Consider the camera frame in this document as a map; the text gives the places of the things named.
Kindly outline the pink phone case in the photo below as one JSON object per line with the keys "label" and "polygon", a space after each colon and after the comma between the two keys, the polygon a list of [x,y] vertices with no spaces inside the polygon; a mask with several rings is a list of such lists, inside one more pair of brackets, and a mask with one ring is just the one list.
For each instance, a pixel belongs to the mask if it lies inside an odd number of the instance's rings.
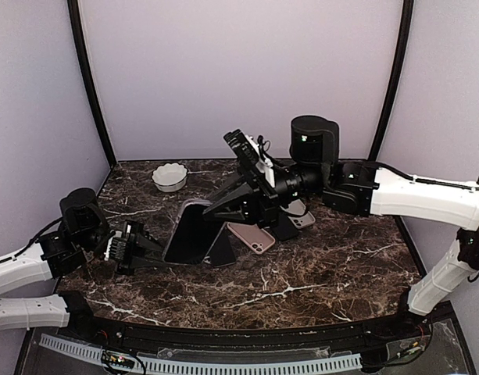
{"label": "pink phone case", "polygon": [[227,223],[227,229],[255,254],[261,255],[275,245],[275,238],[257,225]]}

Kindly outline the white phone case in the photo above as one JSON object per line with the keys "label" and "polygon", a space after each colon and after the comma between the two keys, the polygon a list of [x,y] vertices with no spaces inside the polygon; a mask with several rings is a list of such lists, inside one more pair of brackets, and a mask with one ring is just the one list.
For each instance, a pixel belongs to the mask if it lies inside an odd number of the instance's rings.
{"label": "white phone case", "polygon": [[294,224],[294,226],[299,230],[310,227],[316,222],[313,214],[300,199],[291,202],[287,208],[283,208],[283,211],[289,220]]}

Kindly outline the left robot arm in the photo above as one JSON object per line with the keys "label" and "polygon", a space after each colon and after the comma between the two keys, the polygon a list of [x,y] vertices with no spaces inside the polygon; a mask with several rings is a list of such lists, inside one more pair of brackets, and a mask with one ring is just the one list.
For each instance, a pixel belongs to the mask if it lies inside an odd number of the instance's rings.
{"label": "left robot arm", "polygon": [[99,334],[99,324],[79,291],[38,298],[3,298],[3,294],[36,282],[68,275],[87,262],[87,253],[116,263],[116,271],[160,266],[162,245],[142,223],[127,221],[113,230],[99,208],[95,192],[81,187],[59,203],[61,216],[35,234],[18,251],[0,257],[0,331],[58,327],[83,341]]}

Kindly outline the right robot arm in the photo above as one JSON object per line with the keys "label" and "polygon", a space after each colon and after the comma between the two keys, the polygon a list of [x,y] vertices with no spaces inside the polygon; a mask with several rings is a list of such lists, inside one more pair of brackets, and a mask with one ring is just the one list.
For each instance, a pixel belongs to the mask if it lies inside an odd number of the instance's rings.
{"label": "right robot arm", "polygon": [[402,296],[388,333],[406,338],[463,281],[479,273],[479,177],[459,182],[419,177],[373,161],[339,156],[339,126],[320,116],[291,122],[291,164],[272,159],[261,137],[241,130],[224,136],[238,168],[212,196],[203,217],[268,227],[294,200],[318,195],[337,212],[354,216],[407,216],[449,223],[456,238],[444,257]]}

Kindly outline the white scalloped bowl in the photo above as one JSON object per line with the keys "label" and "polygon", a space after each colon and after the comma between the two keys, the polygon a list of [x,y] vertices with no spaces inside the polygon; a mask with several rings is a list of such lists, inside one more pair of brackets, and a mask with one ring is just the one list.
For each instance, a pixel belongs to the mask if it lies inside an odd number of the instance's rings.
{"label": "white scalloped bowl", "polygon": [[165,193],[179,191],[185,186],[188,169],[177,162],[166,163],[152,172],[152,180],[156,187]]}

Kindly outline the small circuit board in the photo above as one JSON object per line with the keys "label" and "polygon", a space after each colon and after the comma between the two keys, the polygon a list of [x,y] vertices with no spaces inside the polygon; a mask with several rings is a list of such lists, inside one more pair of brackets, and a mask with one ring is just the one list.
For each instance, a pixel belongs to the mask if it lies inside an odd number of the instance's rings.
{"label": "small circuit board", "polygon": [[135,367],[135,361],[123,353],[102,351],[101,363],[107,368],[116,370],[132,370]]}

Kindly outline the black front rail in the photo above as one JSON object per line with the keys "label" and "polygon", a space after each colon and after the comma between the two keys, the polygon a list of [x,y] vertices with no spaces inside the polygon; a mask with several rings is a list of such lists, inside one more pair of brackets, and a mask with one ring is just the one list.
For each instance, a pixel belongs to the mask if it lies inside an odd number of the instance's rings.
{"label": "black front rail", "polygon": [[373,350],[398,339],[421,336],[427,328],[400,324],[393,316],[335,325],[273,330],[202,330],[157,327],[92,316],[58,334],[89,343],[140,352],[163,348],[191,350],[288,350],[328,346]]}

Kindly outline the left black frame post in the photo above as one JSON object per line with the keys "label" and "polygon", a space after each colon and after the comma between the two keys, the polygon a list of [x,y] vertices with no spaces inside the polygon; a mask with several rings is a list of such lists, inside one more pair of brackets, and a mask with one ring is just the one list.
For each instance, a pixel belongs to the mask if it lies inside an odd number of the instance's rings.
{"label": "left black frame post", "polygon": [[95,129],[101,142],[103,153],[109,168],[112,169],[117,164],[117,160],[108,135],[107,126],[105,125],[105,119],[95,87],[80,15],[80,3],[77,0],[67,0],[66,4],[84,90],[87,95],[88,104],[94,120]]}

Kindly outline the black frame post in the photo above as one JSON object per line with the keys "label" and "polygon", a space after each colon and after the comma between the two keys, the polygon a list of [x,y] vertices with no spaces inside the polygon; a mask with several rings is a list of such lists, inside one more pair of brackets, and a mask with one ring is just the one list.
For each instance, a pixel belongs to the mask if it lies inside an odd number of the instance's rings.
{"label": "black frame post", "polygon": [[395,53],[391,65],[391,72],[388,79],[387,89],[384,95],[384,101],[377,122],[377,128],[374,133],[374,139],[370,147],[367,160],[376,162],[380,155],[384,138],[391,119],[391,113],[395,104],[395,98],[399,89],[399,83],[402,75],[402,68],[406,57],[406,50],[409,41],[409,33],[413,20],[414,0],[404,0],[402,2],[402,12],[399,22],[398,37],[395,45]]}
{"label": "black frame post", "polygon": [[109,168],[112,169],[117,164],[117,160],[108,135],[107,126],[105,125],[105,119],[95,87],[80,15],[80,3],[77,0],[67,0],[66,4],[84,90],[87,95],[88,104],[94,120],[95,129],[101,142],[103,153]]}

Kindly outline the right black frame post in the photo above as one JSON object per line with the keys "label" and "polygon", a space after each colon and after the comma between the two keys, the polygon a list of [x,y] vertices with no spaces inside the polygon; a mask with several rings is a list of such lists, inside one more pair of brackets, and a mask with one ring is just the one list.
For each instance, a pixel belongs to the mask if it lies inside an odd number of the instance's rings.
{"label": "right black frame post", "polygon": [[395,53],[391,65],[391,72],[388,79],[387,89],[384,95],[384,101],[377,122],[377,128],[374,133],[374,139],[370,147],[367,160],[376,162],[380,155],[384,138],[391,119],[391,113],[395,104],[395,98],[399,89],[399,83],[402,75],[402,68],[406,57],[406,50],[409,41],[409,33],[413,20],[414,0],[404,0],[402,2],[402,12],[399,22],[398,37],[395,45]]}

